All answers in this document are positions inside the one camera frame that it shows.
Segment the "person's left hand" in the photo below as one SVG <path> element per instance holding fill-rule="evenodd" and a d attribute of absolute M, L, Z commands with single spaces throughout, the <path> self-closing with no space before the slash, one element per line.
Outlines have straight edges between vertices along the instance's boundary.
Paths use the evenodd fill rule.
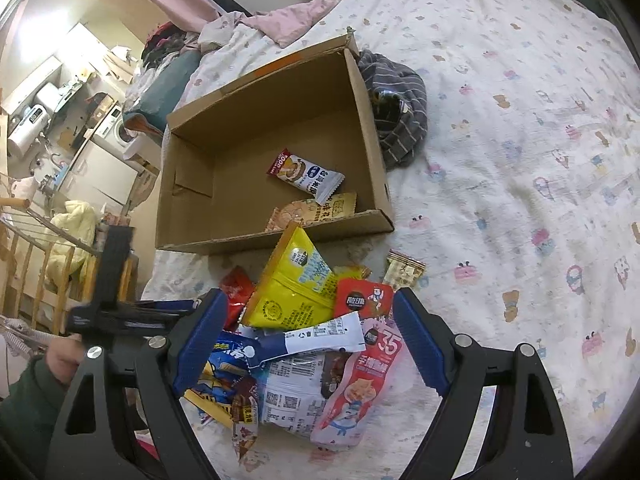
<path fill-rule="evenodd" d="M 86 349 L 81 336 L 73 334 L 52 339 L 44 359 L 54 378 L 63 386 L 68 386 L 85 356 Z"/>

